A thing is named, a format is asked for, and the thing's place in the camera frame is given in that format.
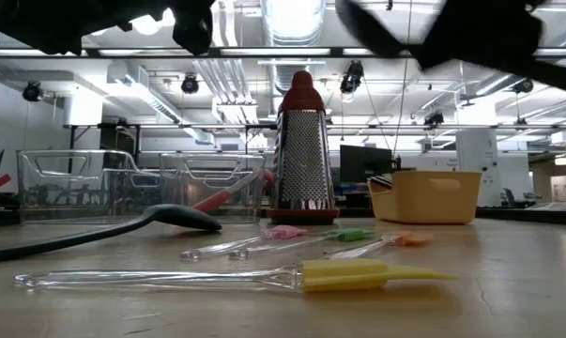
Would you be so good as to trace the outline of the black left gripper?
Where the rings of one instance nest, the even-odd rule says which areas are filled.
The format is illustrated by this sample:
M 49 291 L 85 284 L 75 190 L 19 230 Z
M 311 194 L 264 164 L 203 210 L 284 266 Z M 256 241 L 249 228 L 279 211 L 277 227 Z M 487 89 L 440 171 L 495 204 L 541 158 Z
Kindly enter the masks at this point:
M 215 0 L 173 0 L 173 40 L 193 55 L 205 54 L 212 41 Z

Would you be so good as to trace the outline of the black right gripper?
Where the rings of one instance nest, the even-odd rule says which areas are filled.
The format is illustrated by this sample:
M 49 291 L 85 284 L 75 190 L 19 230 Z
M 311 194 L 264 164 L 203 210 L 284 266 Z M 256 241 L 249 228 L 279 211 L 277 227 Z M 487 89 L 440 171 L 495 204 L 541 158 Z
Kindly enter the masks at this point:
M 421 44 L 421 68 L 451 59 L 488 68 L 528 62 L 543 21 L 532 11 L 543 0 L 445 0 Z

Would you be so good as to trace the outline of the black plastic serving spoon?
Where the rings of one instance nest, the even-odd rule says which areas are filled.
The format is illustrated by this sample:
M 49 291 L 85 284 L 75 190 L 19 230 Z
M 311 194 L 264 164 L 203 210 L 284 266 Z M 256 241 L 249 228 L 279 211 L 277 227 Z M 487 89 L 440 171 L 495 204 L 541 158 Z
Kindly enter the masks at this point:
M 350 35 L 378 58 L 397 58 L 408 51 L 421 68 L 421 43 L 412 44 L 398 40 L 375 16 L 355 0 L 335 0 L 338 18 Z M 566 91 L 566 67 L 533 59 L 528 62 L 489 68 L 529 78 Z
M 40 239 L 17 245 L 0 246 L 0 262 L 54 252 L 89 242 L 113 238 L 138 230 L 153 222 L 217 232 L 222 225 L 205 212 L 192 207 L 161 204 L 148 207 L 141 215 L 124 223 L 96 231 L 87 231 L 57 238 Z

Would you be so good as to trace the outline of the red plastic serving spoon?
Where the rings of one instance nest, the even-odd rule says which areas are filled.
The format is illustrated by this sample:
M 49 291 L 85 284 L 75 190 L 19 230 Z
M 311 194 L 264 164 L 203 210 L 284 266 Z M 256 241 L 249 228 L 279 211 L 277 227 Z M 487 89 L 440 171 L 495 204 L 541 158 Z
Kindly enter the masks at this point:
M 252 172 L 251 174 L 249 174 L 248 176 L 242 178 L 231 187 L 216 194 L 213 194 L 209 196 L 207 199 L 195 204 L 193 208 L 205 213 L 213 209 L 216 209 L 220 207 L 222 204 L 224 204 L 226 201 L 228 201 L 234 193 L 242 189 L 245 189 L 248 185 L 253 183 L 258 178 L 264 179 L 268 183 L 273 183 L 275 176 L 269 170 L 258 169 Z

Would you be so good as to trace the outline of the orange spatula clear handle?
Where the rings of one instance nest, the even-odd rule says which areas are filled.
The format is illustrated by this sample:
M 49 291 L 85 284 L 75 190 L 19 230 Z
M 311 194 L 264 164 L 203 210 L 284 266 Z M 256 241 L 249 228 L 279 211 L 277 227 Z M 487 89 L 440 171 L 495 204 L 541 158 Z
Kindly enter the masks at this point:
M 378 240 L 355 246 L 352 248 L 342 249 L 334 253 L 327 253 L 323 259 L 352 259 L 363 258 L 368 254 L 372 254 L 388 246 L 402 247 L 421 247 L 427 245 L 431 241 L 431 237 L 410 231 L 395 231 L 382 234 Z

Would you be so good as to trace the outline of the pink spatula clear handle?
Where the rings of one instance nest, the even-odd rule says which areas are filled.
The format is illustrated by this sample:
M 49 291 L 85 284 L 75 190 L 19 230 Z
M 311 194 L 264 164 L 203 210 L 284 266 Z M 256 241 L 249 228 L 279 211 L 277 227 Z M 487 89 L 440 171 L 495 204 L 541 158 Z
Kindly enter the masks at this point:
M 248 247 L 250 244 L 260 243 L 270 239 L 286 240 L 297 238 L 306 233 L 306 230 L 291 225 L 277 225 L 263 231 L 259 236 L 244 238 L 235 241 L 214 244 L 206 247 L 189 249 L 180 253 L 183 261 L 197 262 L 213 256 L 228 254 L 236 249 Z

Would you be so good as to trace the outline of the green spatula clear handle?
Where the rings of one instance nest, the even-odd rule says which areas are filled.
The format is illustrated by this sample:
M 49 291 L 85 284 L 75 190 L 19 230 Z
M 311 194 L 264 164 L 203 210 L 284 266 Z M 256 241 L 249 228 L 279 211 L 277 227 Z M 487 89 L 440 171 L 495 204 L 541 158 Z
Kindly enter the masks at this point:
M 373 230 L 360 228 L 345 228 L 341 230 L 330 230 L 324 232 L 320 237 L 309 237 L 282 244 L 269 244 L 258 247 L 236 249 L 228 254 L 230 260 L 249 260 L 258 255 L 278 254 L 281 252 L 295 250 L 297 248 L 312 246 L 323 241 L 353 242 L 370 238 L 374 235 Z

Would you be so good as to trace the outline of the yellow spatula clear handle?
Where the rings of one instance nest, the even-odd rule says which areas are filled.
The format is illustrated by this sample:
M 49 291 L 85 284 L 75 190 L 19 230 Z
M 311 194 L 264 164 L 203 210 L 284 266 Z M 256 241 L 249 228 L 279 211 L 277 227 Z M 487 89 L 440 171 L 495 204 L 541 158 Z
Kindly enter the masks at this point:
M 19 274 L 14 283 L 28 288 L 89 286 L 185 287 L 260 284 L 298 292 L 380 289 L 393 280 L 453 280 L 453 275 L 369 258 L 304 260 L 272 269 L 244 271 L 65 270 Z

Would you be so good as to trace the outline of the small clear plastic bin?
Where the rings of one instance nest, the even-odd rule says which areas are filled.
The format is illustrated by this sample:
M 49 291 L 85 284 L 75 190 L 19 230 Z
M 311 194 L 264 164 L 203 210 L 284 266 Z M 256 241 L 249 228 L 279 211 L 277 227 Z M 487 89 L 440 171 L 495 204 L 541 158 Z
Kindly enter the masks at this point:
M 255 155 L 161 154 L 162 200 L 193 207 L 258 169 L 265 169 L 265 159 Z M 264 184 L 256 179 L 207 214 L 221 223 L 258 223 Z

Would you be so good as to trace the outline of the dark office chair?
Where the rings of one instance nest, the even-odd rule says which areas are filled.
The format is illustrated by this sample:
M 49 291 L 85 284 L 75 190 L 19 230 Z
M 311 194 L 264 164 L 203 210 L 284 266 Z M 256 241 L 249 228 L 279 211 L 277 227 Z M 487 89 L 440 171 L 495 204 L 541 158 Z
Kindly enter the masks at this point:
M 503 189 L 503 193 L 501 197 L 502 197 L 501 205 L 503 207 L 527 208 L 527 207 L 532 207 L 536 204 L 535 201 L 531 201 L 531 200 L 516 200 L 513 195 L 513 192 L 508 188 Z

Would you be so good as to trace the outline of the yellow plastic bin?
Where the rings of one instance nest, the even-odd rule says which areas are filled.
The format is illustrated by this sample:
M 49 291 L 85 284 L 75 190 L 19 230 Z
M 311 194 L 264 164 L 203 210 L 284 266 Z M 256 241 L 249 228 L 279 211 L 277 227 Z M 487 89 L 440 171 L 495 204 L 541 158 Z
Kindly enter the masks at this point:
M 398 171 L 385 186 L 367 181 L 378 220 L 407 224 L 467 224 L 475 219 L 481 174 Z

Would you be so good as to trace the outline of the black computer monitor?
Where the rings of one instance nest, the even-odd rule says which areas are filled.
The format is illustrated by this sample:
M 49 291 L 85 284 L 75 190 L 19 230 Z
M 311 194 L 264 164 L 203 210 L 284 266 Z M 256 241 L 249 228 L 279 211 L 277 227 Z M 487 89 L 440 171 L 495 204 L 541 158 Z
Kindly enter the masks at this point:
M 392 171 L 392 153 L 386 148 L 340 146 L 342 183 L 362 183 Z

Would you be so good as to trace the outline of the large clear plastic bin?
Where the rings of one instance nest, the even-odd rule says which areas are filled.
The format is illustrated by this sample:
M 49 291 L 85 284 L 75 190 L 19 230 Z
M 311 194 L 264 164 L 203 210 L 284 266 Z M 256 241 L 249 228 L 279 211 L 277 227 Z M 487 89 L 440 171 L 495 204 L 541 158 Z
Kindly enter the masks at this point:
M 116 150 L 17 153 L 25 224 L 117 224 L 161 202 L 161 177 Z

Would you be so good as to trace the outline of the silver ventilation duct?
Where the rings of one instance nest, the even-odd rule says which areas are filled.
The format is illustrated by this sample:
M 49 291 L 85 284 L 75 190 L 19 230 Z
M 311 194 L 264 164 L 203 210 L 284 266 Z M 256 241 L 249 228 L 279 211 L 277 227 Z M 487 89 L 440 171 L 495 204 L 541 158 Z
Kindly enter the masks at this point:
M 270 47 L 313 47 L 321 37 L 326 0 L 260 0 L 263 31 Z M 269 76 L 274 88 L 285 94 L 294 74 L 310 70 L 308 58 L 272 59 Z

